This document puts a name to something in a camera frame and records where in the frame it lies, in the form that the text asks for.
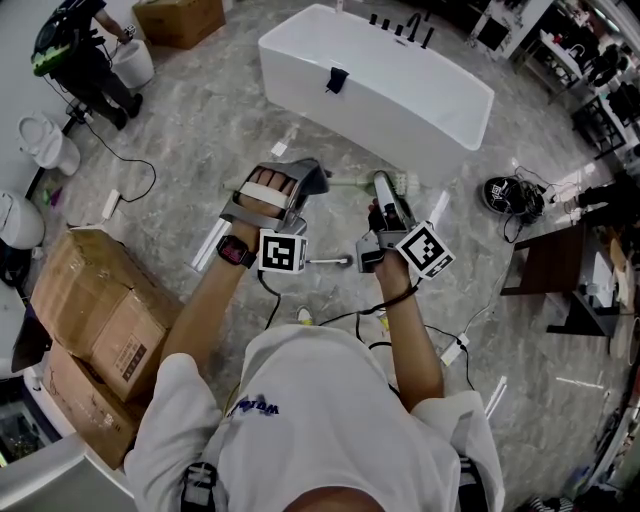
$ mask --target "toilet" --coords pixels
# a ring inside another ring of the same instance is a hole
[[[0,239],[14,249],[33,249],[44,238],[44,220],[24,197],[0,190]]]
[[[71,176],[80,166],[80,151],[60,127],[42,113],[32,112],[18,121],[20,149],[30,154],[40,167],[57,167]]]

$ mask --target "shoe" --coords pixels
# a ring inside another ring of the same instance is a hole
[[[127,113],[121,108],[118,109],[118,114],[116,115],[116,120],[113,122],[113,124],[118,130],[122,130],[125,126],[127,126]]]
[[[133,97],[134,105],[127,111],[127,114],[129,114],[129,117],[131,119],[135,119],[136,117],[138,117],[138,114],[140,113],[140,107],[142,106],[142,99],[142,94],[136,94]]]
[[[300,306],[298,308],[296,317],[300,325],[313,325],[313,315],[306,306]]]
[[[522,215],[526,211],[522,187],[515,178],[491,178],[482,186],[480,195],[485,206],[500,215]]]

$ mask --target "label on box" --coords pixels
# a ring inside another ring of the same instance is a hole
[[[146,353],[147,348],[133,334],[129,336],[129,341],[120,352],[115,365],[126,382],[129,382]]]

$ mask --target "white bathtub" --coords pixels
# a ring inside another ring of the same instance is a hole
[[[267,97],[425,185],[455,177],[482,143],[493,90],[440,54],[363,18],[312,5],[260,38]],[[332,67],[349,73],[326,92]]]

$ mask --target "smartwatch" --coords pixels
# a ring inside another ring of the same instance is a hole
[[[251,268],[256,261],[256,255],[249,251],[249,247],[238,237],[224,236],[218,243],[218,254],[232,265],[244,265]]]

